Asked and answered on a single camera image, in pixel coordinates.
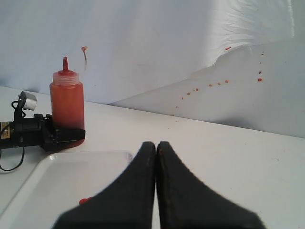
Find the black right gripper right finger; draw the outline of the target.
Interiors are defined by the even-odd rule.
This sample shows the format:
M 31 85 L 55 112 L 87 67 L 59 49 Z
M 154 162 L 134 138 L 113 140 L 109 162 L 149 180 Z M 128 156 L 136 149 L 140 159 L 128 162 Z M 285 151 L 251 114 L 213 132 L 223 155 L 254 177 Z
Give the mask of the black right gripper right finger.
M 263 229 L 257 214 L 213 191 L 181 161 L 169 142 L 156 154 L 157 198 L 162 229 Z

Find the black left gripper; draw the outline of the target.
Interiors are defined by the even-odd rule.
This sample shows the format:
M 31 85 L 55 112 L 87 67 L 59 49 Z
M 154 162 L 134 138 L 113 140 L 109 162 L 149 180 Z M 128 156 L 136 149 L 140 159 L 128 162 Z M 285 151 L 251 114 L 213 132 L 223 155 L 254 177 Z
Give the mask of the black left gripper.
M 84 129 L 55 129 L 50 114 L 34 114 L 13 122 L 0 123 L 0 148 L 40 146 L 46 152 L 63 150 L 85 139 Z

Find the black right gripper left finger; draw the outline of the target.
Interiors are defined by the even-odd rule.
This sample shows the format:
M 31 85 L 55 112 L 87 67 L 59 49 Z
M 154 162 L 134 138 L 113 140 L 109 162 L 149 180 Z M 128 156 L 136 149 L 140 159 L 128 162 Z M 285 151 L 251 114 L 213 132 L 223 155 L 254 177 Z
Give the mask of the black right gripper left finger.
M 103 191 L 62 213 L 55 229 L 150 229 L 155 192 L 152 142 L 144 142 L 126 169 Z

